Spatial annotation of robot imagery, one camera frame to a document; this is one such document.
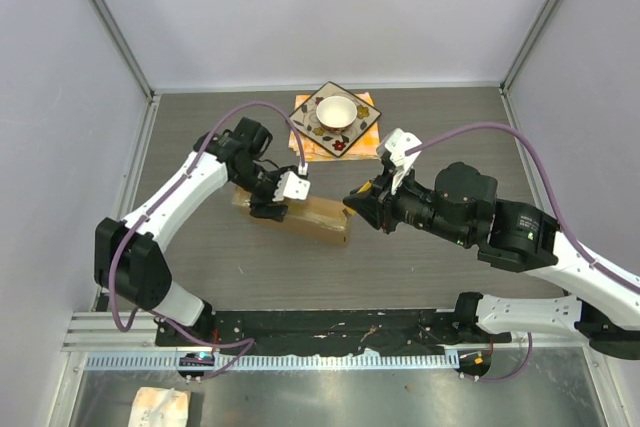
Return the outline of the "yellow utility knife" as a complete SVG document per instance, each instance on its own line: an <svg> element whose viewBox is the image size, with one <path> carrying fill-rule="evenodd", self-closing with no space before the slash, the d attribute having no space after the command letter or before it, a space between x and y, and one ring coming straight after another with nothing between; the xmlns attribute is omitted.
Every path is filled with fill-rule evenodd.
<svg viewBox="0 0 640 427"><path fill-rule="evenodd" d="M342 203L351 215L358 215L367 221L376 219L376 194L371 180L350 191Z"/></svg>

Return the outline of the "brown cardboard express box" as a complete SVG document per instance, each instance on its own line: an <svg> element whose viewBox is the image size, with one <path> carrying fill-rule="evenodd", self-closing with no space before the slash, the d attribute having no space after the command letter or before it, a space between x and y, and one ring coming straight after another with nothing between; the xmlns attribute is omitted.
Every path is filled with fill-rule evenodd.
<svg viewBox="0 0 640 427"><path fill-rule="evenodd" d="M250 215L250 194L237 187L231 204L249 221L272 230L297 234L325 243L346 246L351 234L351 211L342 202L310 196L305 201L287 200L282 222Z"/></svg>

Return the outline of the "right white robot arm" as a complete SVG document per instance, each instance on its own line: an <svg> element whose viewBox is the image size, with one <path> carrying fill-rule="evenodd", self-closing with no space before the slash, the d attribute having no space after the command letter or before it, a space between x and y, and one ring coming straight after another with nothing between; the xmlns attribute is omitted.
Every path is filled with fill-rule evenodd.
<svg viewBox="0 0 640 427"><path fill-rule="evenodd" d="M344 204L371 227L391 233L400 223L462 248L476 248L490 266L543 279L567 291L554 299L513 300L488 294L461 295L451 327L465 342L484 333L528 331L581 334L610 357L639 357L639 278L573 245L558 221L537 207L497 196L497 182L456 162L441 170L433 188L413 172L398 187L382 174L351 191Z"/></svg>

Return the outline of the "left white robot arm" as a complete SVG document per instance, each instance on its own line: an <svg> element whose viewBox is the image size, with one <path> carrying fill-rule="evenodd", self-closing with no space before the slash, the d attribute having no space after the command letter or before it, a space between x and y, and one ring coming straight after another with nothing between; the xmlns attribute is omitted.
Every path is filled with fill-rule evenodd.
<svg viewBox="0 0 640 427"><path fill-rule="evenodd" d="M180 286L165 258L174 235L213 193L232 183L250 195L258 218L281 222L287 211L278 190L296 166L264 167L273 139L260 122L242 118L234 129L205 134L179 170L147 201L121 220L96 227L94 280L112 298L178 324L190 345L205 344L213 332L213 308Z"/></svg>

